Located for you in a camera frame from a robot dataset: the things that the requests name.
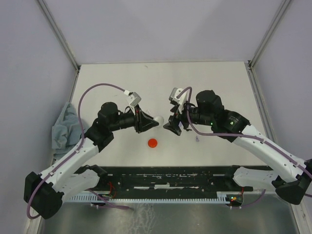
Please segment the white earbud charging case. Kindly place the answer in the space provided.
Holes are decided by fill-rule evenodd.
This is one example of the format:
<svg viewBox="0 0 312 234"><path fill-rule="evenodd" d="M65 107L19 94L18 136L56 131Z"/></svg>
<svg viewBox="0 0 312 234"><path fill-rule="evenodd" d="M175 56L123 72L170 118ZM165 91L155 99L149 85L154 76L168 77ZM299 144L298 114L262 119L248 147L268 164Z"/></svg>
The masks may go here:
<svg viewBox="0 0 312 234"><path fill-rule="evenodd" d="M164 118L162 116L155 116L154 120L157 121L160 125L163 125Z"/></svg>

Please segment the red earbud charging case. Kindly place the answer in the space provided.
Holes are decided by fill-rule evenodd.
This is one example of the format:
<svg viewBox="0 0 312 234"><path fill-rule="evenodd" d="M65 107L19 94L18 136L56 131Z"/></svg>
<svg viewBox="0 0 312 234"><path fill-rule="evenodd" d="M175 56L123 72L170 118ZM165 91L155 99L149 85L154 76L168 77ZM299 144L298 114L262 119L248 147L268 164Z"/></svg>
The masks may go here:
<svg viewBox="0 0 312 234"><path fill-rule="evenodd" d="M158 141L155 138L149 139L147 143L150 148L155 148L158 145Z"/></svg>

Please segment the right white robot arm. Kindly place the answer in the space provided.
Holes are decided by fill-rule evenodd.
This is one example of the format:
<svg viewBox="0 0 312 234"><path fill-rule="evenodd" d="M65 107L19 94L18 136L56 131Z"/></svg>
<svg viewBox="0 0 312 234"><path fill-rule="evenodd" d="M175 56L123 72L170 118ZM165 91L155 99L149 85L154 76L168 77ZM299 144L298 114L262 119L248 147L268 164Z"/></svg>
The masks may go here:
<svg viewBox="0 0 312 234"><path fill-rule="evenodd" d="M190 102L191 94L191 87L172 90L169 101L173 105L173 115L164 129L177 136L183 129L194 130L198 135L217 136L242 147L266 163L270 170L232 166L223 179L224 186L230 191L238 187L274 191L284 201L299 205L312 182L312 161L294 156L263 135L241 114L225 109L214 91L198 93L196 105Z"/></svg>

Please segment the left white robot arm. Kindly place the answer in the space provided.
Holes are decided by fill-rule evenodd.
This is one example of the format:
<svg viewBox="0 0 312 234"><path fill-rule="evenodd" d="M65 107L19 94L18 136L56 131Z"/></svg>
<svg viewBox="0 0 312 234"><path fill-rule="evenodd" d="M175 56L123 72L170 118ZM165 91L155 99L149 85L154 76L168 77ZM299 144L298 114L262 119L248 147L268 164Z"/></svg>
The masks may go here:
<svg viewBox="0 0 312 234"><path fill-rule="evenodd" d="M34 219L30 214L33 209L38 216L49 219L71 197L94 187L97 190L107 187L107 172L97 165L84 166L84 163L108 146L114 139L114 131L133 127L137 133L143 133L163 122L163 117L152 117L139 105L123 113L115 103L104 103L92 126L73 149L41 173L31 172L26 177L23 198L27 202L28 218Z"/></svg>

